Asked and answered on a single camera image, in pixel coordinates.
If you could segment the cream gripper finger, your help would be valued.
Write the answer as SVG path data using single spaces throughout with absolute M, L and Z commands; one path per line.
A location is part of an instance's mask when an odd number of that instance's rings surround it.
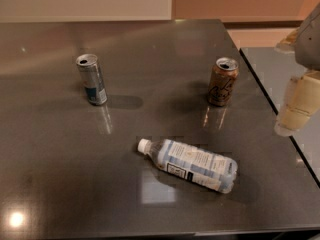
M 298 36 L 298 30 L 295 29 L 290 32 L 285 38 L 276 44 L 275 50 L 281 53 L 293 53 L 295 50 L 295 43 Z
M 286 87 L 274 130 L 280 136 L 291 136 L 319 109 L 320 71 L 308 70 L 300 77 L 293 76 Z

